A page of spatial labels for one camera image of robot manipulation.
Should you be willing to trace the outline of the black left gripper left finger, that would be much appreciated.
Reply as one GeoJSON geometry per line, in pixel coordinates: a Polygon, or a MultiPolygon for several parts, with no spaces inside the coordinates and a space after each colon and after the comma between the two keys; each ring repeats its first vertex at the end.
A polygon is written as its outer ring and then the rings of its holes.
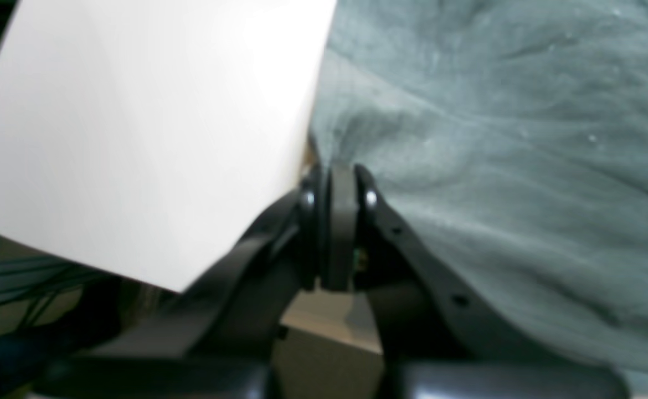
{"type": "Polygon", "coordinates": [[[53,363],[35,398],[279,398],[281,318],[321,275],[320,167],[256,217],[236,245],[153,318],[53,363]]]}

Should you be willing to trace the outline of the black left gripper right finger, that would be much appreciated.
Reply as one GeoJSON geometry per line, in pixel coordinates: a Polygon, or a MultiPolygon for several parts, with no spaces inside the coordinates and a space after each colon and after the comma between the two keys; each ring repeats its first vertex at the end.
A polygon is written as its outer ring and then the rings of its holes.
{"type": "Polygon", "coordinates": [[[608,366],[519,331],[438,260],[362,166],[330,172],[330,289],[363,292],[384,356],[376,398],[628,398],[608,366]]]}

